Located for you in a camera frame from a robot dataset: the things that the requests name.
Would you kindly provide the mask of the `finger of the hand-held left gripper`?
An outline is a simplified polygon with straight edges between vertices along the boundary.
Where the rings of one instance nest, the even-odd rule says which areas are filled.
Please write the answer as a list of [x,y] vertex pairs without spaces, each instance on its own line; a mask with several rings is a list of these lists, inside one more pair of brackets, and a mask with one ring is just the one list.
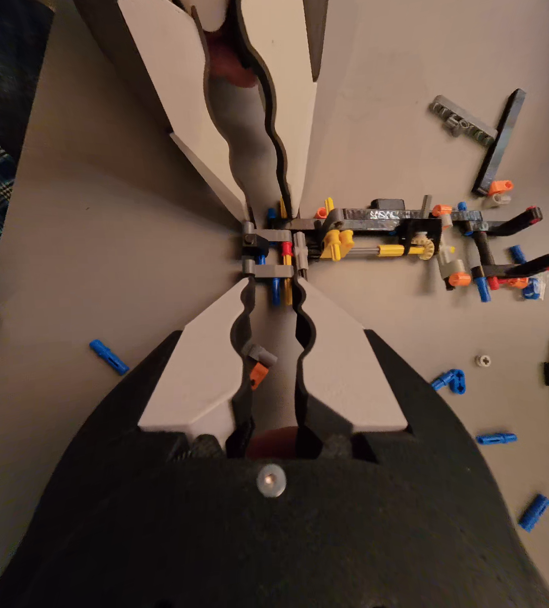
[[249,221],[229,143],[210,111],[208,53],[196,11],[189,14],[172,1],[118,6],[171,125],[171,139],[232,216]]
[[276,152],[286,214],[295,218],[305,185],[317,93],[303,1],[237,1],[236,12],[265,99],[265,130]]

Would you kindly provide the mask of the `orange and grey lego connector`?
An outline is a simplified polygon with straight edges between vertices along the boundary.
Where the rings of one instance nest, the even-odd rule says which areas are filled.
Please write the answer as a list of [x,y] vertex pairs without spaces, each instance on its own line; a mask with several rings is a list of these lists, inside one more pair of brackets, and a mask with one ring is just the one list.
[[277,364],[278,357],[256,343],[247,343],[243,347],[242,354],[252,361],[249,380],[252,390],[255,391],[270,368]]
[[511,180],[495,180],[492,182],[486,196],[487,208],[498,208],[511,202],[514,183]]

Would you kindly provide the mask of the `multicolour lego technic assembly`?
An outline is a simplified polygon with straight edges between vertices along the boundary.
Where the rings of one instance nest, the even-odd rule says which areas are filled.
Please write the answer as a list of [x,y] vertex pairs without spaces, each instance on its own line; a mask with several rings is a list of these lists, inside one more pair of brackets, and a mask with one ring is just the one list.
[[375,199],[364,209],[336,207],[331,198],[313,218],[289,218],[285,205],[270,209],[268,226],[245,222],[241,234],[241,263],[252,257],[263,264],[289,264],[295,276],[308,278],[310,262],[339,262],[349,255],[377,259],[414,257],[435,260],[448,292],[474,285],[481,302],[508,278],[532,277],[549,271],[549,254],[525,264],[497,263],[493,238],[512,237],[543,220],[539,207],[529,207],[507,221],[487,221],[465,202],[455,207],[431,205],[410,210],[401,199]]

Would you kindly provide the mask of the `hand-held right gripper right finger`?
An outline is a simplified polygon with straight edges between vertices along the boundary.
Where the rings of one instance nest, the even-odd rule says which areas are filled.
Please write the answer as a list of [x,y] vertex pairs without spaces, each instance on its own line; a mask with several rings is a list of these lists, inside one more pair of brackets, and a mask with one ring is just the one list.
[[297,361],[296,453],[352,455],[359,436],[406,433],[403,414],[374,347],[371,333],[304,278],[293,284]]

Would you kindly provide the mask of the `grey lego beam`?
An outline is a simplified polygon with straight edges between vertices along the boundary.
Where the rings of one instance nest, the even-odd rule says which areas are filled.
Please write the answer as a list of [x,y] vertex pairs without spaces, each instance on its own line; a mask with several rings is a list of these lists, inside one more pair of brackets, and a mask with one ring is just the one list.
[[457,116],[466,121],[468,126],[462,135],[470,137],[484,148],[489,148],[498,137],[498,131],[494,127],[485,124],[468,110],[460,107],[444,95],[436,96],[430,103],[429,110],[441,121],[443,129],[447,133],[449,131],[446,127],[446,120],[449,116]]

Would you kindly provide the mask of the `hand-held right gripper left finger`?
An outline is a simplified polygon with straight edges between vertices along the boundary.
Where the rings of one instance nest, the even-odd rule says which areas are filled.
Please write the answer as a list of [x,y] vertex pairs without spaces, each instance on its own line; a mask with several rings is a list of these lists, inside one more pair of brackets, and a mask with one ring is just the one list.
[[211,435],[225,447],[243,380],[233,327],[246,311],[243,296],[253,294],[253,281],[242,278],[183,328],[138,422],[142,431],[180,432],[189,443]]

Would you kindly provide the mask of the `small clear plastic scrap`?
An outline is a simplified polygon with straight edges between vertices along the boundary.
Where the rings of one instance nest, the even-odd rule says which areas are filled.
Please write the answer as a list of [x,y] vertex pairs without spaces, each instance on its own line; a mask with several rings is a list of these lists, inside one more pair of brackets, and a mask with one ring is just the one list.
[[523,300],[542,301],[545,298],[549,271],[543,271],[528,278],[527,285],[522,289]]

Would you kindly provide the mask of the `long black lego beam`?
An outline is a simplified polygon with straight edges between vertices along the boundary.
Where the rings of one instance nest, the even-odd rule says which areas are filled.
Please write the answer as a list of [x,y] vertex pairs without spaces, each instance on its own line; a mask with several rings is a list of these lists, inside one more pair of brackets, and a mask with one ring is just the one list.
[[495,181],[502,158],[508,147],[519,113],[526,98],[526,92],[518,88],[508,97],[497,125],[497,136],[487,149],[480,170],[477,173],[471,193],[487,196]]

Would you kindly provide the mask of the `person's left hand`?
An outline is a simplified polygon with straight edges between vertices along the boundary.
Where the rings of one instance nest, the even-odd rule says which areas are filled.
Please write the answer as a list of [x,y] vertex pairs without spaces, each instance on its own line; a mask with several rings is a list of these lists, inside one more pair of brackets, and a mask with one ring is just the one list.
[[223,79],[243,89],[257,86],[257,76],[243,64],[234,34],[225,26],[204,32],[209,53],[209,79]]

